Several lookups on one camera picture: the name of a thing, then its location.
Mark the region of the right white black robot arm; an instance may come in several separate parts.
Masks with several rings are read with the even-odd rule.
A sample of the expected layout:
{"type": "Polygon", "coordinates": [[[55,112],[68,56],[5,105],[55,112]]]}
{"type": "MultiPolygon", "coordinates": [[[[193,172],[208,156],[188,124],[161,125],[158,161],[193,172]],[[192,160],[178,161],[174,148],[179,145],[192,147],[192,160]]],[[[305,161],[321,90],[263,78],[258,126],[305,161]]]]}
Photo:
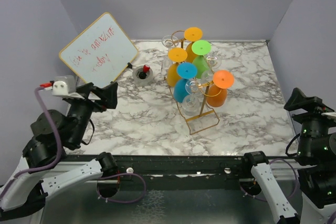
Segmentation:
{"type": "Polygon", "coordinates": [[[292,156],[301,165],[295,174],[302,193],[302,212],[299,215],[282,192],[263,152],[243,156],[241,171],[253,177],[270,207],[274,223],[335,223],[335,110],[322,99],[306,96],[294,88],[284,109],[288,112],[303,109],[292,119],[301,124],[297,152],[292,156]]]}

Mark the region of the blue goblet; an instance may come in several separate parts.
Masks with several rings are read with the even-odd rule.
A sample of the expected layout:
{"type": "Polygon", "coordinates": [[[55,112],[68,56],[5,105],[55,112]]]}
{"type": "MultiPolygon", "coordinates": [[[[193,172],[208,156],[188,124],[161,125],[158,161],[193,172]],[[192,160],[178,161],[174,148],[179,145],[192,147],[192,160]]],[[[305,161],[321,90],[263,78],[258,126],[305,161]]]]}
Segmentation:
{"type": "Polygon", "coordinates": [[[176,71],[181,79],[174,87],[173,97],[176,102],[182,103],[184,98],[189,95],[186,83],[197,75],[197,68],[192,63],[184,62],[177,67],[176,71]]]}

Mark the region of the clear wine glass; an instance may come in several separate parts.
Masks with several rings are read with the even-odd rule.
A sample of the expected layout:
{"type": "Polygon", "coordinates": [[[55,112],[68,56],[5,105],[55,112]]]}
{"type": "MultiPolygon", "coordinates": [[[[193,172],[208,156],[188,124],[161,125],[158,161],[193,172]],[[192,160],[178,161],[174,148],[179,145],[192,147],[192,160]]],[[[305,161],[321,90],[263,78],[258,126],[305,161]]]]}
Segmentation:
{"type": "Polygon", "coordinates": [[[166,55],[164,56],[161,64],[161,74],[165,77],[169,67],[173,64],[173,61],[168,57],[168,53],[171,49],[176,48],[180,42],[177,37],[173,35],[167,35],[162,38],[161,43],[167,49],[166,55]]]}

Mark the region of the orange cup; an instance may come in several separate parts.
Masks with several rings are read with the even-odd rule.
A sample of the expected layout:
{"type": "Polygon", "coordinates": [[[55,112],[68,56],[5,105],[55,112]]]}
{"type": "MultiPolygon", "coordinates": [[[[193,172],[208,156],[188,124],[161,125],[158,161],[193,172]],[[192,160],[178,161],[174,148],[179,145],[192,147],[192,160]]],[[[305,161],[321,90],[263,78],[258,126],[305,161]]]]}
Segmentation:
{"type": "Polygon", "coordinates": [[[222,106],[227,98],[227,89],[234,84],[234,80],[234,76],[227,70],[215,72],[213,84],[209,86],[207,93],[207,104],[214,108],[222,106]]]}

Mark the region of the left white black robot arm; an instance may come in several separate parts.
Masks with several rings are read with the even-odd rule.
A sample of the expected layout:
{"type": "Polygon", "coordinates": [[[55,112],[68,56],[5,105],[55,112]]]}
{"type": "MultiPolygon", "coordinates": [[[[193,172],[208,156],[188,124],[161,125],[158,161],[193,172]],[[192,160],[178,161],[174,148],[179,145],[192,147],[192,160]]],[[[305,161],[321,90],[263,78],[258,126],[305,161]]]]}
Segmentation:
{"type": "Polygon", "coordinates": [[[76,87],[65,80],[54,80],[35,89],[43,112],[30,126],[33,137],[23,149],[17,168],[1,186],[1,221],[38,212],[52,196],[72,185],[91,178],[110,179],[118,173],[113,156],[103,152],[64,178],[43,178],[66,158],[66,148],[76,150],[84,144],[83,135],[93,112],[116,108],[117,89],[117,82],[99,88],[91,82],[76,87]],[[69,103],[67,115],[47,109],[39,94],[42,90],[51,90],[53,96],[69,103]]]}

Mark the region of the green goblet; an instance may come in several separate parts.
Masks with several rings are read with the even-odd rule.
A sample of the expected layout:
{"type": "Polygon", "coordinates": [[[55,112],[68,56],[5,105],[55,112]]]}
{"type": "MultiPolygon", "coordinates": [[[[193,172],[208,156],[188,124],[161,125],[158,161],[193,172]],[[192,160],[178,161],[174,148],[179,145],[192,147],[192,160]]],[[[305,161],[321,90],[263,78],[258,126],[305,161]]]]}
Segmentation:
{"type": "Polygon", "coordinates": [[[197,68],[195,78],[200,79],[204,71],[208,70],[208,64],[204,56],[211,51],[211,44],[206,40],[198,40],[192,44],[192,52],[196,54],[192,64],[197,68]]]}

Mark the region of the yellow goblet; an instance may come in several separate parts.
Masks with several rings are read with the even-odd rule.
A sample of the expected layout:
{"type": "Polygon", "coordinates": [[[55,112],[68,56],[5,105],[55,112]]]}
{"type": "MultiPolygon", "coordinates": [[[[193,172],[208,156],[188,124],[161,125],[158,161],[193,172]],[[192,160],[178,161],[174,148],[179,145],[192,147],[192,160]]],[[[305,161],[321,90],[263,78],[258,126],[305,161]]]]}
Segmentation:
{"type": "Polygon", "coordinates": [[[190,42],[185,49],[187,52],[187,58],[185,60],[186,62],[192,63],[193,60],[197,57],[197,55],[192,51],[192,45],[196,41],[200,40],[202,36],[203,31],[198,27],[190,27],[184,31],[185,40],[190,42]]]}
{"type": "Polygon", "coordinates": [[[173,48],[167,55],[173,64],[167,71],[166,81],[170,87],[175,87],[176,83],[181,79],[177,74],[177,67],[186,60],[187,52],[183,48],[173,48]]]}

